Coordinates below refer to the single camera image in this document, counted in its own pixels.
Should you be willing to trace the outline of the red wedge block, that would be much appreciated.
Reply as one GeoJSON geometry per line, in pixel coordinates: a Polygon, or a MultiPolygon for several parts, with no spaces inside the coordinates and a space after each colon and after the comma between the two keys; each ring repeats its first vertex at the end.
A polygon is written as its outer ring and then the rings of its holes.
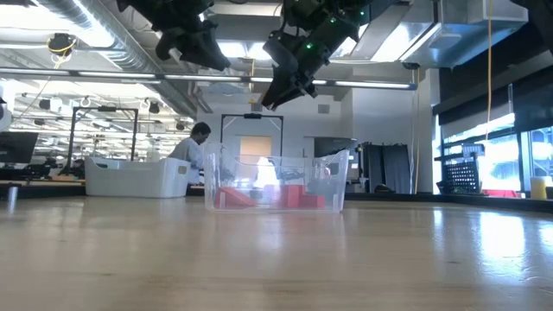
{"type": "Polygon", "coordinates": [[[215,195],[216,210],[238,210],[255,207],[257,202],[234,187],[220,187],[215,195]]]}

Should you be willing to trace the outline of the dark curtains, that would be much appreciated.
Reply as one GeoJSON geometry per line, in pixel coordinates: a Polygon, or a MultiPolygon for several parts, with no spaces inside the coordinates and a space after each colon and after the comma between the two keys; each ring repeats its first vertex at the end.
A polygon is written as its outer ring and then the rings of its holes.
{"type": "Polygon", "coordinates": [[[361,144],[362,177],[367,193],[385,191],[411,194],[408,146],[405,144],[361,144]]]}

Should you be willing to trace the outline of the person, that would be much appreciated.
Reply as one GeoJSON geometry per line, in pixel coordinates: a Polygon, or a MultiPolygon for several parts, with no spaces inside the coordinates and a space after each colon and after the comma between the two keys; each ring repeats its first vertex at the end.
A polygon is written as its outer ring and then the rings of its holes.
{"type": "Polygon", "coordinates": [[[203,169],[204,156],[201,145],[209,138],[211,128],[205,122],[198,122],[191,129],[189,137],[179,142],[169,158],[186,161],[190,164],[188,175],[189,185],[200,184],[200,171],[203,169]]]}

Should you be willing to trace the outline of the black gantry frame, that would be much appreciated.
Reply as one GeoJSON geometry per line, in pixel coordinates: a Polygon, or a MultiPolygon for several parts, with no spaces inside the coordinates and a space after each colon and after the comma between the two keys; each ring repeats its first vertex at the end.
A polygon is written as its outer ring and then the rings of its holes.
{"type": "Polygon", "coordinates": [[[77,118],[77,114],[80,110],[85,111],[100,111],[100,112],[117,112],[117,111],[131,111],[134,113],[134,117],[131,119],[133,124],[133,132],[132,132],[132,138],[131,138],[131,149],[130,149],[130,160],[132,162],[135,161],[136,157],[136,144],[137,144],[137,130],[138,130],[138,116],[139,112],[137,108],[118,108],[116,106],[109,106],[109,105],[101,105],[98,107],[84,107],[84,106],[76,106],[73,108],[73,114],[71,119],[71,127],[70,127],[70,135],[69,135],[69,144],[68,144],[68,152],[67,152],[67,163],[65,167],[63,168],[64,172],[68,172],[69,169],[72,167],[72,161],[73,161],[73,141],[75,136],[75,127],[76,124],[80,121],[80,119],[77,118]]]}
{"type": "Polygon", "coordinates": [[[230,155],[239,160],[240,137],[271,136],[271,155],[283,155],[284,117],[261,113],[223,114],[220,118],[219,141],[230,155]]]}

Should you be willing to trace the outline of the red cube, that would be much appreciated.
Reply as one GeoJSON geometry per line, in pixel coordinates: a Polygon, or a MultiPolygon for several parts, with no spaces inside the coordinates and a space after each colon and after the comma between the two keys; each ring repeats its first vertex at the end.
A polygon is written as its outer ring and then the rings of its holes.
{"type": "Polygon", "coordinates": [[[304,185],[282,185],[281,205],[284,208],[297,209],[301,205],[301,200],[304,194],[304,185]]]}

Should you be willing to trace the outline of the black monitor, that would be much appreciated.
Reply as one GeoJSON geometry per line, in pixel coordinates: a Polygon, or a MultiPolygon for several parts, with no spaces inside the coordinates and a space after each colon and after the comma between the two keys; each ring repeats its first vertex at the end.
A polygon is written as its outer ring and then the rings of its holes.
{"type": "Polygon", "coordinates": [[[0,132],[0,162],[30,163],[37,139],[34,132],[0,132]]]}

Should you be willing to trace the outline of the clear plastic bin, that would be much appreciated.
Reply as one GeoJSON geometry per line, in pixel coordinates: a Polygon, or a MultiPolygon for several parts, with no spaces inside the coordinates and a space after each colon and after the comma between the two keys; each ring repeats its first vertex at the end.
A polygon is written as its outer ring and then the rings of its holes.
{"type": "Polygon", "coordinates": [[[222,213],[315,212],[339,213],[343,210],[349,151],[318,158],[261,157],[256,164],[234,159],[221,143],[204,148],[204,191],[206,208],[222,213]],[[282,185],[304,185],[305,194],[324,195],[324,209],[297,209],[281,205],[282,185]],[[216,210],[215,195],[220,187],[234,187],[257,202],[255,207],[216,210]]]}

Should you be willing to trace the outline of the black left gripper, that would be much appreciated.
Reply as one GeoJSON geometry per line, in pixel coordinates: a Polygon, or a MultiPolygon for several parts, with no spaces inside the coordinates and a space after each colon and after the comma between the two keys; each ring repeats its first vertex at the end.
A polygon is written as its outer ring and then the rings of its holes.
{"type": "Polygon", "coordinates": [[[180,60],[224,71],[231,62],[215,40],[218,25],[202,21],[200,14],[214,5],[214,0],[116,0],[118,10],[131,7],[162,31],[156,45],[156,56],[168,60],[173,48],[181,52],[180,60]]]}

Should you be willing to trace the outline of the black perforated crate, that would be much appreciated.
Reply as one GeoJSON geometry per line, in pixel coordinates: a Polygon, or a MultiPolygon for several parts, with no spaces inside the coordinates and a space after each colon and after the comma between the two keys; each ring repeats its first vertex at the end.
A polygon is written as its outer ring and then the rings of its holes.
{"type": "Polygon", "coordinates": [[[461,151],[436,157],[442,179],[436,183],[441,194],[480,195],[479,158],[485,155],[482,143],[460,145],[461,151]]]}

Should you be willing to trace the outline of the yellow cylinder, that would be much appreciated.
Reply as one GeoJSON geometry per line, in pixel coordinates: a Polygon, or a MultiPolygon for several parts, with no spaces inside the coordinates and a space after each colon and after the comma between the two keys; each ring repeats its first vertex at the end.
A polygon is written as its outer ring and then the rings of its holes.
{"type": "Polygon", "coordinates": [[[553,187],[551,176],[531,177],[531,198],[533,200],[547,200],[547,187],[553,187]]]}

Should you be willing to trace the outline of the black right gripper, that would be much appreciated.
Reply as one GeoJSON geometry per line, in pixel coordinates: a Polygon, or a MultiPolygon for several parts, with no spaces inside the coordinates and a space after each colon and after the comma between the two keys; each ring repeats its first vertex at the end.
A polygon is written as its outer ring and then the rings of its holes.
{"type": "Polygon", "coordinates": [[[283,0],[283,24],[264,44],[274,65],[261,105],[276,109],[305,95],[316,98],[315,74],[346,38],[359,40],[359,27],[370,21],[371,2],[283,0]]]}

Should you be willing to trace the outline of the small white handled bin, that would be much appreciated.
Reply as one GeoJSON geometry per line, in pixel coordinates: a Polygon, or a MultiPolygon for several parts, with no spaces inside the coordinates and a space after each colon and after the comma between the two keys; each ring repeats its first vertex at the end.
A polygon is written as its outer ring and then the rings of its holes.
{"type": "Polygon", "coordinates": [[[89,196],[170,199],[184,197],[190,163],[175,158],[158,162],[129,162],[85,158],[89,196]]]}

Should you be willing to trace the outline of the pale wooden door panel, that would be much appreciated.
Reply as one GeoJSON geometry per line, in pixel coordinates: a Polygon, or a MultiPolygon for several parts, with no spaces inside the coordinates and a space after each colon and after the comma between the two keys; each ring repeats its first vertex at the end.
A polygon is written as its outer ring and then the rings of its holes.
{"type": "Polygon", "coordinates": [[[256,164],[261,157],[271,155],[271,148],[271,136],[242,136],[238,158],[242,163],[256,164]]]}

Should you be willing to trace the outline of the black screen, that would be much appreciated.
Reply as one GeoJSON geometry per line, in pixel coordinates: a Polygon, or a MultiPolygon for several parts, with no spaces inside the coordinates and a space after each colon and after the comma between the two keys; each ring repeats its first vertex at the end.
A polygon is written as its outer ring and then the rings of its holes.
{"type": "Polygon", "coordinates": [[[344,137],[315,137],[314,138],[314,157],[323,157],[334,155],[342,150],[352,150],[358,145],[358,141],[353,138],[344,137]]]}

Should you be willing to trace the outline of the grey ventilation unit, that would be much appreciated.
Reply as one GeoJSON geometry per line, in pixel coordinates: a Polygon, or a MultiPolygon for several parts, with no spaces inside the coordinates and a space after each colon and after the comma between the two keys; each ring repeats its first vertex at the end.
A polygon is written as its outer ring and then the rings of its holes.
{"type": "Polygon", "coordinates": [[[446,23],[475,24],[491,18],[494,22],[526,23],[528,10],[511,0],[440,0],[446,23]]]}

